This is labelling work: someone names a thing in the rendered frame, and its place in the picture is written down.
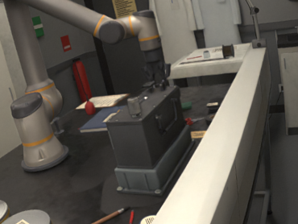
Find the red pen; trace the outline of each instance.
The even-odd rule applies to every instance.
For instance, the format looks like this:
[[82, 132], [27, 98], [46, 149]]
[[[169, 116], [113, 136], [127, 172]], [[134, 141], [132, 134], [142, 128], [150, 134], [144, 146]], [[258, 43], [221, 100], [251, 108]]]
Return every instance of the red pen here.
[[134, 221], [134, 215], [135, 215], [135, 212], [133, 210], [131, 210], [131, 212], [130, 212], [130, 224], [132, 224], [132, 222]]

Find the yellow sign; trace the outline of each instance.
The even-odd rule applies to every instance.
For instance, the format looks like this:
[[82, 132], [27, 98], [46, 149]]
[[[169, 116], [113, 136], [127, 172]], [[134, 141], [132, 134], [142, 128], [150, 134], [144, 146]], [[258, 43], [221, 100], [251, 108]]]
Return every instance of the yellow sign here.
[[192, 139], [202, 139], [204, 135], [206, 134], [206, 131], [192, 131]]
[[138, 11], [137, 6], [135, 5], [135, 0], [112, 1], [117, 19], [132, 15], [134, 12]]

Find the gray floor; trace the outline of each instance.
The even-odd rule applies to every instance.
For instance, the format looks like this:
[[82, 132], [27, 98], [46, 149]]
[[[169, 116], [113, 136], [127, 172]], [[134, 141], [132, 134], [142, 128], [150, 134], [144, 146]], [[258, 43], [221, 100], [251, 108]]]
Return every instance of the gray floor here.
[[[271, 134], [272, 215], [267, 224], [298, 223], [298, 135], [285, 135], [284, 114], [273, 114]], [[259, 223], [263, 199], [255, 197], [248, 224]]]

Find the white lab coat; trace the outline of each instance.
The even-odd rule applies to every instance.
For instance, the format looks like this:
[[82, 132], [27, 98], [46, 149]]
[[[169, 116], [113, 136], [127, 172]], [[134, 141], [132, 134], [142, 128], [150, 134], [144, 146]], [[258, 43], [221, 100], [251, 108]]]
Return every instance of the white lab coat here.
[[207, 48], [241, 43], [238, 0], [192, 0], [192, 6], [197, 24], [204, 24]]
[[149, 0], [149, 8], [155, 12], [166, 63], [173, 64], [197, 49], [192, 0]]

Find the blue book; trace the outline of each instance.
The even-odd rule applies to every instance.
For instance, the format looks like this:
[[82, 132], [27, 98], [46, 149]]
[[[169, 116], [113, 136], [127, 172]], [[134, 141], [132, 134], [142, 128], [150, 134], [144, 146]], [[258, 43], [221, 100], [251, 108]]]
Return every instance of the blue book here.
[[106, 122], [117, 114], [124, 106], [106, 107], [92, 117], [83, 127], [81, 133], [107, 131]]

